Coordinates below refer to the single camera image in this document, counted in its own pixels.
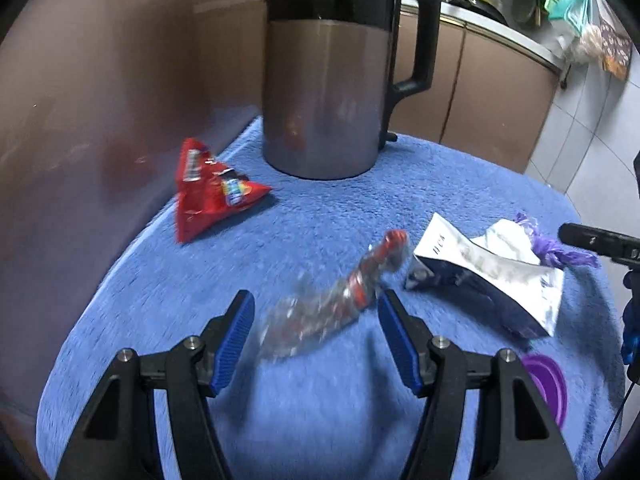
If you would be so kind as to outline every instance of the purple plastic ribbon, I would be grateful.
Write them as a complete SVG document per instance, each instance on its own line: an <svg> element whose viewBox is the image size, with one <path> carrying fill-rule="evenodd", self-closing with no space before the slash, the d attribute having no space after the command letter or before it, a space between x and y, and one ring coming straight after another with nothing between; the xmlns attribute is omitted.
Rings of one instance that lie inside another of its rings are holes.
<svg viewBox="0 0 640 480"><path fill-rule="evenodd" d="M540 265L556 269L582 265L597 269L600 266L596 254L569 250L558 240L543 235L535 218L518 213L514 221L524 228L529 240L531 240L531 250L540 259Z"/></svg>

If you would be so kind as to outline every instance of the purple plastic lid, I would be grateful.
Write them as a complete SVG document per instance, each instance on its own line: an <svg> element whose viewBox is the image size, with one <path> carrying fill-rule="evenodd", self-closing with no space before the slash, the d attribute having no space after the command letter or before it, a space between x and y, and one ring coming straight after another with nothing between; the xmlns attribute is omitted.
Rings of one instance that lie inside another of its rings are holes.
<svg viewBox="0 0 640 480"><path fill-rule="evenodd" d="M562 429L568 396L566 381L558 363L545 355L526 355L521 361L545 399L558 428Z"/></svg>

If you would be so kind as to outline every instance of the blue towel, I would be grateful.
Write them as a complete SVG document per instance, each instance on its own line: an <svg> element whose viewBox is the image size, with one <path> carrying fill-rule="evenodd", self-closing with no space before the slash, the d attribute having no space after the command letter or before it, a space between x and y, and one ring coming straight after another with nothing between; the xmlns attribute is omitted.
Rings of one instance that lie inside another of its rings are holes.
<svg viewBox="0 0 640 480"><path fill-rule="evenodd" d="M255 295L259 317L292 292L301 272L311 273L318 287L331 285L389 228L407 229L417 242L433 212L468 237L518 211L536 217L550 235L561 223L578 221L567 199L548 187L424 140L400 136L367 173L314 182L268 166L261 133L258 119L222 158L273 186L273 196L184 246L175 243L175 204L169 203L114 264L69 334L38 409L38 453L50 476L119 348L167 350L200 333L240 288ZM528 345L496 323L481 296L456 288L408 292L405 272L387 284L434 334L469 351L494 354L510 346L559 363L569 390L564 438L579 477L594 478L624 385L616 311L602 270L566 272L556 337ZM425 401L402 385L374 311L310 355L256 368L251 354L243 353L230 386L210 401L234 478L399 477ZM156 392L162 465L167 480L177 480L164 395ZM478 393L468 392L455 479L468 478L477 403ZM617 436L618 429L605 457Z"/></svg>

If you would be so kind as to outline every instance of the electric kettle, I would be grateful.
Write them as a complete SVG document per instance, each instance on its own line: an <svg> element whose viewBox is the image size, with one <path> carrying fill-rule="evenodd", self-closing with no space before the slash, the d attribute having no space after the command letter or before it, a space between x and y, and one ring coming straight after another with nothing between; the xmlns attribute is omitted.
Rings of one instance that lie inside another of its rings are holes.
<svg viewBox="0 0 640 480"><path fill-rule="evenodd" d="M395 138L394 106L431 86L441 0L417 0L413 73L395 84L401 0L265 1L265 160L302 178L364 173Z"/></svg>

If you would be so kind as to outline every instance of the red triangular package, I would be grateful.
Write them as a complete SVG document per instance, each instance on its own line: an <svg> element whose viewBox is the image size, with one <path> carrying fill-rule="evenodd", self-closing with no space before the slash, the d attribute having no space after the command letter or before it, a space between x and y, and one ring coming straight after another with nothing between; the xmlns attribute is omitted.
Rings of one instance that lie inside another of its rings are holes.
<svg viewBox="0 0 640 480"><path fill-rule="evenodd" d="M271 191L216 160L196 139L185 139L175 173L178 242L193 240L215 222L250 208Z"/></svg>

